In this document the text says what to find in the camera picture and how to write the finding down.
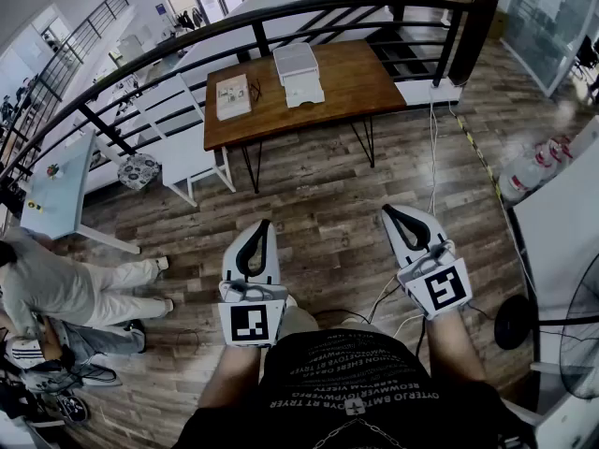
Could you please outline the light blue table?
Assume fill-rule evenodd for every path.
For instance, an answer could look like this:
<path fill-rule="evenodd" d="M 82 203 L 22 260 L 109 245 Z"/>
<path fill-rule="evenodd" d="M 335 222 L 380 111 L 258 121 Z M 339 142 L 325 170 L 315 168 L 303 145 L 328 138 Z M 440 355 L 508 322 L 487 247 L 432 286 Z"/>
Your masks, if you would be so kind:
<path fill-rule="evenodd" d="M 69 146 L 52 152 L 50 160 L 59 165 L 64 174 L 55 180 L 49 179 L 44 169 L 33 174 L 27 182 L 20 226 L 51 239 L 77 234 L 127 253 L 139 254 L 139 246 L 92 229 L 81 221 L 87 177 L 96 150 L 102 151 L 115 165 L 123 161 L 93 131 Z M 29 209 L 28 200 L 40 204 L 43 211 Z"/>

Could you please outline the person's beige trousers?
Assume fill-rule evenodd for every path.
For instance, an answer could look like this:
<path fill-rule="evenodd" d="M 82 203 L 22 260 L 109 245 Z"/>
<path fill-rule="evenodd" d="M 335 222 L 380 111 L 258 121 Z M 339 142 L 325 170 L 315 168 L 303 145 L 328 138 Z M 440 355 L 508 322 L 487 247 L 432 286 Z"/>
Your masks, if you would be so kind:
<path fill-rule="evenodd" d="M 367 323 L 361 323 L 351 318 L 348 318 L 342 323 L 333 326 L 332 329 L 351 329 L 382 334 L 382 331 L 376 326 Z M 281 340 L 292 334 L 315 332 L 320 330 L 321 328 L 319 324 L 310 313 L 298 306 L 288 306 L 285 308 L 284 314 L 282 316 L 277 340 Z"/>

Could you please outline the dark wooden railing post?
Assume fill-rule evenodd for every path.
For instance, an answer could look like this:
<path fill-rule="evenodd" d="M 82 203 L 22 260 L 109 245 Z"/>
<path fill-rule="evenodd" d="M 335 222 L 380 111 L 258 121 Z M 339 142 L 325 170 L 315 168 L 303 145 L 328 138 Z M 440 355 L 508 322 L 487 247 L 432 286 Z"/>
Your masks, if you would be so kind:
<path fill-rule="evenodd" d="M 460 36 L 448 78 L 454 86 L 463 86 L 471 77 L 485 44 L 499 0 L 472 0 Z"/>

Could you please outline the white cabinet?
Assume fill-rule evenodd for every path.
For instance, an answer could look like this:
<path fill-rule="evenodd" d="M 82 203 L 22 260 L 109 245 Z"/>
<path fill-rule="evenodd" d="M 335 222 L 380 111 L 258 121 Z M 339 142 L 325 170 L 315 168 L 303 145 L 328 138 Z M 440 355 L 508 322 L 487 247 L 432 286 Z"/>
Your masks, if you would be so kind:
<path fill-rule="evenodd" d="M 118 51 L 127 63 L 136 60 L 144 54 L 144 49 L 136 35 L 122 37 L 119 40 Z"/>

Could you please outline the black standing fan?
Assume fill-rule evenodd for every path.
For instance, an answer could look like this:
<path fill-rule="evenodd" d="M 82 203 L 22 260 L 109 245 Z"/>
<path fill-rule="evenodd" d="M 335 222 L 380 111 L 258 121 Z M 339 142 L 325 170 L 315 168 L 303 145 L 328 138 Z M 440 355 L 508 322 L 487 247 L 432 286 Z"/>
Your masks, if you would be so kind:
<path fill-rule="evenodd" d="M 580 278 L 565 317 L 540 320 L 522 296 L 509 298 L 500 307 L 494 320 L 500 348 L 518 348 L 530 332 L 559 338 L 558 374 L 571 396 L 599 398 L 599 254 Z"/>

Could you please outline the patterned cushion stool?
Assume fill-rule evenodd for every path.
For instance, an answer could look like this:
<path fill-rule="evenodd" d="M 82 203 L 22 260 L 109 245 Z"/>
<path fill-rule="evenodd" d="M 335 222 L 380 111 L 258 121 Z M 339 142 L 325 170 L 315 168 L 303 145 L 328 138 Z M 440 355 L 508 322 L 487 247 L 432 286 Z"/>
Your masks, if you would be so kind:
<path fill-rule="evenodd" d="M 160 169 L 160 164 L 153 156 L 147 153 L 136 153 L 119 165 L 117 176 L 121 184 L 139 191 L 156 179 Z"/>

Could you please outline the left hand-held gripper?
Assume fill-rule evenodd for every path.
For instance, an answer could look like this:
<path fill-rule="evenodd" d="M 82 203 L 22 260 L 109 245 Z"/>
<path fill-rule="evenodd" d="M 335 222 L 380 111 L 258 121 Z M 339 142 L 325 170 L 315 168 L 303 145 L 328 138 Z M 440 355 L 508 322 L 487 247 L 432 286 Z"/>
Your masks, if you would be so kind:
<path fill-rule="evenodd" d="M 276 232 L 260 220 L 233 240 L 223 258 L 218 311 L 227 346 L 271 347 L 277 340 L 288 292 L 281 280 Z"/>

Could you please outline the person's left forearm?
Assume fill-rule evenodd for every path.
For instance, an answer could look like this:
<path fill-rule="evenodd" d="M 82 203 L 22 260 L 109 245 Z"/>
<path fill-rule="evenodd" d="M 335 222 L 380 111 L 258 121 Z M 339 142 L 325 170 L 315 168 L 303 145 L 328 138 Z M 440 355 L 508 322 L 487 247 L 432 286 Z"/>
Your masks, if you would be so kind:
<path fill-rule="evenodd" d="M 226 346 L 198 401 L 199 408 L 240 406 L 257 388 L 261 349 Z"/>

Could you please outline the curved black metal railing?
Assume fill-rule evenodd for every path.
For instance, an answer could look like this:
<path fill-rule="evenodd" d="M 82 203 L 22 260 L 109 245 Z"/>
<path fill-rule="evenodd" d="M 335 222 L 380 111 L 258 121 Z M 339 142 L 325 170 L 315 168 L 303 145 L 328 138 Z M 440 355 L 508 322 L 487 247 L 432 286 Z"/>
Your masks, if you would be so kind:
<path fill-rule="evenodd" d="M 121 137 L 116 133 L 117 123 L 104 123 L 101 116 L 119 105 L 121 102 L 135 96 L 136 94 L 152 87 L 153 85 L 170 79 L 179 73 L 184 73 L 206 65 L 217 59 L 230 56 L 232 54 L 249 51 L 254 48 L 260 49 L 263 55 L 270 53 L 270 45 L 277 42 L 287 42 L 301 36 L 318 36 L 322 33 L 342 33 L 349 30 L 357 30 L 362 28 L 370 28 L 383 24 L 371 22 L 366 23 L 363 20 L 367 17 L 366 14 L 358 16 L 354 21 L 348 24 L 333 24 L 327 23 L 321 27 L 317 27 L 315 23 L 331 12 L 342 9 L 346 12 L 353 13 L 362 7 L 366 7 L 370 13 L 383 8 L 396 7 L 429 7 L 447 9 L 455 12 L 468 12 L 473 6 L 473 2 L 462 2 L 456 0 L 300 0 L 289 4 L 266 7 L 249 12 L 242 13 L 237 16 L 226 18 L 220 22 L 209 24 L 193 32 L 189 32 L 183 36 L 171 38 L 163 43 L 158 44 L 154 49 L 142 54 L 130 63 L 113 71 L 107 77 L 100 80 L 87 90 L 83 91 L 78 97 L 72 99 L 63 109 L 58 111 L 42 129 L 36 133 L 32 139 L 25 144 L 20 152 L 7 161 L 5 169 L 0 172 L 0 182 L 7 178 L 18 180 L 24 176 L 32 174 L 32 168 L 40 161 L 48 151 L 42 151 L 38 148 L 38 143 L 44 139 L 52 130 L 65 121 L 71 114 L 80 112 L 84 115 L 84 121 L 76 128 L 82 129 L 87 124 L 93 126 L 93 132 L 96 135 L 105 135 L 109 138 L 109 146 L 116 147 L 124 153 L 132 154 L 134 148 L 125 142 L 125 137 Z M 279 20 L 287 17 L 313 13 L 315 17 L 305 23 L 299 30 L 277 37 L 268 37 L 265 33 L 264 23 L 272 20 Z M 205 57 L 195 63 L 185 65 L 178 70 L 173 70 L 162 77 L 158 77 L 148 83 L 141 85 L 138 89 L 131 91 L 123 97 L 118 98 L 115 102 L 106 105 L 100 110 L 92 110 L 88 108 L 87 103 L 92 99 L 100 96 L 113 85 L 125 80 L 134 73 L 152 65 L 159 60 L 175 54 L 178 51 L 185 50 L 190 46 L 203 42 L 213 37 L 224 35 L 239 29 L 249 27 L 254 32 L 251 41 L 245 45 L 228 46 L 224 51 L 216 53 L 213 56 Z"/>

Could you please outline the person's black printed shirt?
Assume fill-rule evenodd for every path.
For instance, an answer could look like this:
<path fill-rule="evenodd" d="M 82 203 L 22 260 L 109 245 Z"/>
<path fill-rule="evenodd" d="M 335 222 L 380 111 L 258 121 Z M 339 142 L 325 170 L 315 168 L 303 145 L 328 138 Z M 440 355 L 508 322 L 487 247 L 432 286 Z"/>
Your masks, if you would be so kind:
<path fill-rule="evenodd" d="M 199 409 L 172 449 L 536 449 L 482 382 L 435 381 L 398 340 L 332 329 L 280 340 L 236 407 Z"/>

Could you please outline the brown wooden table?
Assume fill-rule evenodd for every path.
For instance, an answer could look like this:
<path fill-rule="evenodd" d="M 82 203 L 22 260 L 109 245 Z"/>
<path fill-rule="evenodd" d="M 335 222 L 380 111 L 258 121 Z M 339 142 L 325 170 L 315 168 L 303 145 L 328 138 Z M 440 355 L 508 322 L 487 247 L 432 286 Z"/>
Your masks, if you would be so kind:
<path fill-rule="evenodd" d="M 258 190 L 259 170 L 252 169 L 247 147 L 266 138 L 327 123 L 363 121 L 364 133 L 358 142 L 374 165 L 373 116 L 405 109 L 406 102 L 371 47 L 364 40 L 351 40 L 313 47 L 319 65 L 325 101 L 305 103 L 290 109 L 280 84 L 274 58 L 264 56 L 229 66 L 207 77 L 204 150 L 215 151 L 240 145 L 254 190 Z M 260 96 L 252 110 L 229 120 L 216 116 L 216 85 L 244 74 L 257 81 Z"/>

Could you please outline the yellow black striped floor tape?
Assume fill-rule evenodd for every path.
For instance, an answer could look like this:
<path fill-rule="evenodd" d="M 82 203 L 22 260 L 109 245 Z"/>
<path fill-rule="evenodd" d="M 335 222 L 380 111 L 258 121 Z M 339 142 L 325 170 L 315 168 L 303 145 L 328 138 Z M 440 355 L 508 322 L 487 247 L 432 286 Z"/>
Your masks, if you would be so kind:
<path fill-rule="evenodd" d="M 497 179 L 495 178 L 495 175 L 493 173 L 493 170 L 488 162 L 488 160 L 486 159 L 486 157 L 484 156 L 483 152 L 480 150 L 479 146 L 477 145 L 474 137 L 472 136 L 472 134 L 470 133 L 467 125 L 462 121 L 462 119 L 459 116 L 455 117 L 458 126 L 460 127 L 462 133 L 466 136 L 467 140 L 469 141 L 471 147 L 473 148 L 473 150 L 476 153 L 476 156 L 479 160 L 479 162 L 481 163 L 482 167 L 485 169 L 486 174 L 488 175 L 489 181 L 491 183 L 491 186 L 493 187 L 493 191 L 500 203 L 502 212 L 505 213 L 505 207 L 504 207 L 504 197 L 502 195 L 502 192 L 500 190 L 500 186 L 499 183 L 497 181 Z"/>

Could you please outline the white box with lid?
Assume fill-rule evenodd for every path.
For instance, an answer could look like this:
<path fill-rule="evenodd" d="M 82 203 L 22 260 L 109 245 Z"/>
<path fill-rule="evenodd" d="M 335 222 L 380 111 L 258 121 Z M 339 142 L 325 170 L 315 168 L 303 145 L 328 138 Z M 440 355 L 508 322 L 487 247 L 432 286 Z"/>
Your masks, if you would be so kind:
<path fill-rule="evenodd" d="M 292 109 L 304 103 L 319 104 L 325 101 L 324 91 L 320 83 L 318 62 L 312 47 L 308 43 L 294 43 L 272 51 L 275 66 L 281 85 L 285 89 L 287 106 Z M 288 103 L 287 95 L 292 88 L 313 89 L 318 96 L 313 102 L 304 102 L 294 106 Z"/>

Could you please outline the thin-bar black balcony railing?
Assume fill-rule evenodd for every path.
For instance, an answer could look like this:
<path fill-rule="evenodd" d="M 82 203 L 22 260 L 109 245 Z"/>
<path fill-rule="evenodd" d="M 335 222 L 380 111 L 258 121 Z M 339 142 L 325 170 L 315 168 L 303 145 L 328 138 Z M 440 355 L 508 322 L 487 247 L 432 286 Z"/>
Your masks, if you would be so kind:
<path fill-rule="evenodd" d="M 92 50 L 128 6 L 128 0 L 104 0 L 64 36 L 53 29 L 52 22 L 42 28 L 41 36 L 52 52 L 50 60 L 20 87 L 16 104 L 0 110 L 0 158 L 5 164 L 50 119 Z"/>

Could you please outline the beige hardcover book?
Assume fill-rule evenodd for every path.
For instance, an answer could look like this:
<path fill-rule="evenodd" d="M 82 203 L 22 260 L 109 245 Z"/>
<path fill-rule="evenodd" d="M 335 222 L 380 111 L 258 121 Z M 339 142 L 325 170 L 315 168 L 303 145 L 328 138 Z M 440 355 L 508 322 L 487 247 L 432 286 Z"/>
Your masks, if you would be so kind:
<path fill-rule="evenodd" d="M 245 74 L 216 84 L 216 116 L 220 122 L 251 111 L 251 98 Z"/>

